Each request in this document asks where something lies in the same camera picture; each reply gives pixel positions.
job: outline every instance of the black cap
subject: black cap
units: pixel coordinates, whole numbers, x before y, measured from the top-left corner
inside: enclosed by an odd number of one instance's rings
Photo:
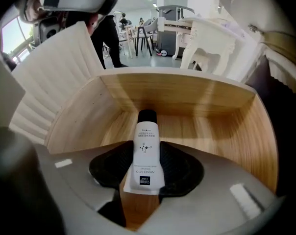
[[[105,0],[101,8],[98,10],[98,13],[102,15],[108,15],[117,2],[118,0]]]
[[[157,123],[157,113],[154,110],[141,110],[138,113],[137,123],[140,123],[140,122]]]

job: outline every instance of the floor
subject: floor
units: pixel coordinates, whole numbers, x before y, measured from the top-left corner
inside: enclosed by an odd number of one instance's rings
[[[138,56],[136,57],[136,53],[132,52],[132,58],[129,55],[129,49],[127,44],[124,44],[125,55],[123,50],[120,51],[120,59],[121,63],[130,67],[171,67],[171,68],[179,68],[181,66],[181,59],[177,58],[173,60],[171,56],[161,57],[156,54],[154,50],[152,50],[152,56],[150,56],[149,50],[143,48],[142,51],[138,50]],[[104,60],[105,66],[107,69],[113,68],[112,60],[110,56],[105,58]]]

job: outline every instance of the table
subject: table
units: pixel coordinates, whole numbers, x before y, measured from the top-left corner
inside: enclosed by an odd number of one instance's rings
[[[187,69],[193,61],[193,55],[198,48],[203,49],[206,53],[218,54],[220,56],[219,63],[214,74],[222,75],[225,71],[229,56],[235,48],[235,41],[244,42],[244,38],[237,35],[233,31],[218,23],[214,23],[208,19],[189,17],[179,20],[192,24],[189,42],[183,52],[181,69]],[[183,32],[179,32],[176,37],[176,50],[173,59],[176,59],[179,49],[179,43],[182,41]]]

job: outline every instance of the light wood grain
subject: light wood grain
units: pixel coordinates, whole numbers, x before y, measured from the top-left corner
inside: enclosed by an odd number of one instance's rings
[[[101,79],[126,112],[153,109],[162,115],[220,115],[242,107],[254,93],[203,77],[129,73]]]
[[[133,139],[137,113],[123,112],[112,123],[102,145]],[[275,192],[278,157],[268,114],[256,95],[232,113],[211,117],[157,117],[160,140],[190,146],[228,158],[252,173]],[[158,197],[123,192],[127,228],[136,230],[158,208]]]
[[[170,75],[180,75],[189,77],[198,77],[210,81],[216,81],[218,83],[223,83],[227,85],[233,85],[239,89],[244,89],[246,91],[253,92],[256,91],[243,83],[237,82],[236,80],[228,79],[223,76],[214,75],[211,73],[199,72],[196,70],[180,70],[167,67],[125,67],[123,69],[106,69],[100,70],[98,76],[103,77],[107,75],[122,75],[122,74],[170,74]]]
[[[93,78],[64,105],[45,144],[51,154],[98,147],[120,113],[100,78]]]

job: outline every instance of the window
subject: window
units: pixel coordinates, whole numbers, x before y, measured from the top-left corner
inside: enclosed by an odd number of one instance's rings
[[[13,57],[13,61],[15,62],[15,64],[19,64],[20,63],[20,61],[17,59],[17,57]]]
[[[29,55],[28,49],[25,49],[21,54],[19,54],[20,61],[23,61]]]
[[[17,18],[2,28],[3,52],[9,54],[25,41]]]
[[[21,21],[20,17],[18,17],[18,20],[20,22],[20,25],[21,25],[21,29],[22,29],[22,32],[25,36],[26,39],[30,38],[31,36],[33,36],[33,25],[30,24],[30,23],[24,23]]]

